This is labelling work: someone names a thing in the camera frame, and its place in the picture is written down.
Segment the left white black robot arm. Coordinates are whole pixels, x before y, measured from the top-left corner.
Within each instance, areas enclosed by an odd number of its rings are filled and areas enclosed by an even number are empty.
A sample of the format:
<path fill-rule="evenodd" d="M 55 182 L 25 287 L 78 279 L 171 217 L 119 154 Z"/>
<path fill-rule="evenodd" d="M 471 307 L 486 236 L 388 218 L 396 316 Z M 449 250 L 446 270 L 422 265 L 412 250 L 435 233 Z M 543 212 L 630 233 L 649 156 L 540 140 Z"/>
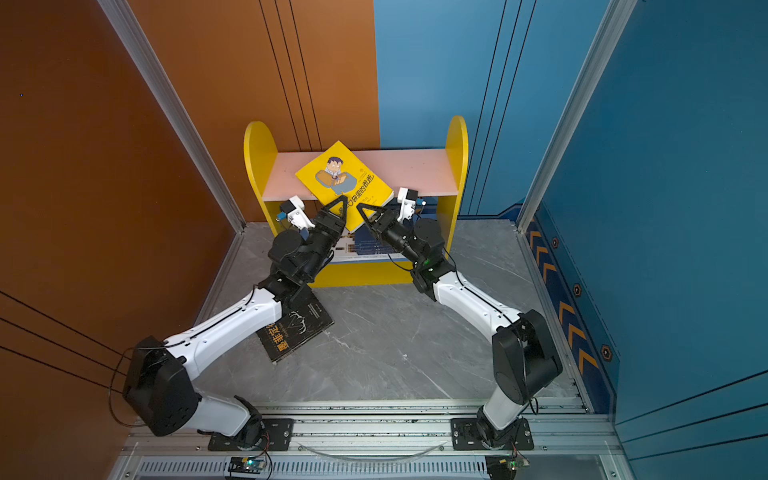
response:
<path fill-rule="evenodd" d="M 280 232 L 266 279 L 209 320 L 163 341 L 149 336 L 133 349 L 123 399 L 157 437 L 183 429 L 220 435 L 239 449 L 256 446 L 263 417 L 244 398 L 203 394 L 194 380 L 220 356 L 258 330 L 307 307 L 311 284 L 331 261 L 347 220 L 348 199 L 324 206 L 306 235 Z"/>

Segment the dark blue book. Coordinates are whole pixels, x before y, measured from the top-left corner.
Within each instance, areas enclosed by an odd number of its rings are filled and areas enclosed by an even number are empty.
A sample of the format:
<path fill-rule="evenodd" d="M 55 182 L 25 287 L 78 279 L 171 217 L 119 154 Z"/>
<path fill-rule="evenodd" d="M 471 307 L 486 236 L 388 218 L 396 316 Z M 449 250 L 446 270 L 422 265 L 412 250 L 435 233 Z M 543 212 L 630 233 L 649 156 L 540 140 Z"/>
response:
<path fill-rule="evenodd" d="M 360 259 L 373 260 L 400 255 L 400 253 L 391 245 L 381 240 L 377 240 L 372 233 L 364 227 L 359 228 L 354 233 L 353 240 L 354 253 Z"/>

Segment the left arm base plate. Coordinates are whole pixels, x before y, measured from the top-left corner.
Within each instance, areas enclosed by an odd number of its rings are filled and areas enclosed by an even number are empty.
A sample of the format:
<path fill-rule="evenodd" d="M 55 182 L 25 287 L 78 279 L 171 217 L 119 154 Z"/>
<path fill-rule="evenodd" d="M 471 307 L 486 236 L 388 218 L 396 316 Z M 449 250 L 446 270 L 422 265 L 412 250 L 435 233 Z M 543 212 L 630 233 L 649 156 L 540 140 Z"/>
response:
<path fill-rule="evenodd" d="M 214 433 L 209 451 L 285 452 L 289 450 L 295 422 L 291 418 L 266 418 L 249 421 L 234 436 Z"/>

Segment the white book with brown bars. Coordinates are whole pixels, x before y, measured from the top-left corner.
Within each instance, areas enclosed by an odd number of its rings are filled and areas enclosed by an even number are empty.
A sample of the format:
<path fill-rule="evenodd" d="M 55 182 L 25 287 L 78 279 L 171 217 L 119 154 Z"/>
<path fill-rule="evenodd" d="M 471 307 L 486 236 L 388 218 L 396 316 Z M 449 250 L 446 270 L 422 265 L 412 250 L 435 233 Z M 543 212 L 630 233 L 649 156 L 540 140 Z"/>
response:
<path fill-rule="evenodd" d="M 354 253 L 354 240 L 352 236 L 343 236 L 334 247 L 333 252 L 334 256 L 332 262 L 338 264 L 377 263 L 389 262 L 390 260 L 395 262 L 407 262 L 407 259 L 402 254 L 395 257 L 388 256 L 373 260 L 360 259 Z"/>

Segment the yellow book with cartoon man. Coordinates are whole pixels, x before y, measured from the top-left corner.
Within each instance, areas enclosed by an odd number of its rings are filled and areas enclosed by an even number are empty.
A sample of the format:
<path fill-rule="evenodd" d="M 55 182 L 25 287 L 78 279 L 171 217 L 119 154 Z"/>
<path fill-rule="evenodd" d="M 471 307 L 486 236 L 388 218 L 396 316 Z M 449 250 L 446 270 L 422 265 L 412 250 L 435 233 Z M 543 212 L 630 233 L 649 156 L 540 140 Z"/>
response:
<path fill-rule="evenodd" d="M 349 233 L 364 225 L 358 204 L 382 207 L 394 196 L 393 189 L 341 141 L 299 169 L 296 178 L 324 206 L 346 197 Z"/>

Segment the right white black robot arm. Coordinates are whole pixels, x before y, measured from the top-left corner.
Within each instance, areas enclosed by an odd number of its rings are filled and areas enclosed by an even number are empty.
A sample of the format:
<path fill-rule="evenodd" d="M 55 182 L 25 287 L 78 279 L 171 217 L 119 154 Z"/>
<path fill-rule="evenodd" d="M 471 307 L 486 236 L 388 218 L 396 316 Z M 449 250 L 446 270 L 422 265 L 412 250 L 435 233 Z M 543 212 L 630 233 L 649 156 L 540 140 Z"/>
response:
<path fill-rule="evenodd" d="M 511 308 L 466 279 L 436 220 L 407 226 L 385 207 L 360 204 L 357 210 L 376 240 L 411 262 L 409 273 L 419 292 L 459 314 L 490 342 L 496 388 L 479 409 L 477 423 L 486 442 L 499 443 L 536 395 L 563 372 L 546 319 L 536 310 Z"/>

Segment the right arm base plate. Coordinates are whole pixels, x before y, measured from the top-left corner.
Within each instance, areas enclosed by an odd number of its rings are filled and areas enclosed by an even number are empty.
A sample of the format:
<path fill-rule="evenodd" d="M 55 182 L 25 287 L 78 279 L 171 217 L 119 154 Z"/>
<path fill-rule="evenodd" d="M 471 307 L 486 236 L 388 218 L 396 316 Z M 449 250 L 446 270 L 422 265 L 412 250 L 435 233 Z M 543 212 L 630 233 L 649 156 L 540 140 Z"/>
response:
<path fill-rule="evenodd" d="M 529 422 L 522 417 L 515 419 L 502 430 L 480 418 L 452 418 L 451 440 L 457 451 L 515 450 L 532 451 L 535 448 Z"/>

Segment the dark book underneath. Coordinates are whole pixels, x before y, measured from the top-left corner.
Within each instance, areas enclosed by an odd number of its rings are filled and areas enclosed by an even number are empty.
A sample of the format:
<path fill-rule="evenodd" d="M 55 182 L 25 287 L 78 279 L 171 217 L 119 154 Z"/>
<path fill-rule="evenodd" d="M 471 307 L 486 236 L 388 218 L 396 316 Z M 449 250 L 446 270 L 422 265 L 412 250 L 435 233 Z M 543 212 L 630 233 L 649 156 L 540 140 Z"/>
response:
<path fill-rule="evenodd" d="M 278 321 L 261 328 L 257 336 L 270 361 L 277 363 L 333 324 L 334 320 L 327 309 L 311 294 L 304 306 L 285 313 Z"/>

